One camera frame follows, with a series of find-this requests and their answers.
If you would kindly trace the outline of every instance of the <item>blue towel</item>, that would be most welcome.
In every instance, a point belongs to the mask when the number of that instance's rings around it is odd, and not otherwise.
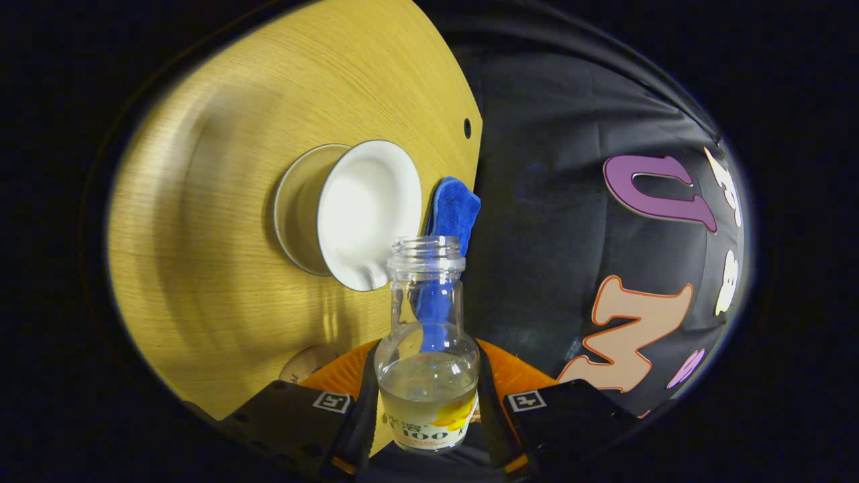
[[[465,183],[456,178],[442,180],[433,194],[426,234],[434,236],[457,236],[460,238],[460,254],[468,251],[468,240],[472,227],[480,212],[480,198],[468,190]],[[452,283],[438,281],[422,282],[421,296],[414,309],[415,316],[423,326],[421,352],[444,349],[447,329],[442,325],[448,321],[450,298],[442,290],[452,290]]]

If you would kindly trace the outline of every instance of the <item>light wood surface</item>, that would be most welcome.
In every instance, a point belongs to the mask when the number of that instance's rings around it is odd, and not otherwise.
[[[454,56],[408,0],[309,3],[213,55],[153,105],[114,181],[107,256],[137,348],[222,419],[301,350],[383,337],[388,289],[289,261],[274,189],[314,146],[386,139],[415,162],[426,207],[444,176],[473,188],[481,127]]]

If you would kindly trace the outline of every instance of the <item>clear glass bottle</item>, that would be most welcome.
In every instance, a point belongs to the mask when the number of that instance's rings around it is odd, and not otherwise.
[[[452,236],[399,238],[388,259],[391,333],[375,352],[387,424],[412,453],[456,448],[477,405],[480,355],[462,328],[466,259]]]

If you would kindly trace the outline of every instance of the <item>white bowl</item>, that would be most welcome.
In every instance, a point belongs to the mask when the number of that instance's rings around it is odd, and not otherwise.
[[[317,236],[328,270],[352,290],[385,286],[394,238],[417,235],[420,218],[421,183],[409,155],[388,141],[353,147],[319,198]]]

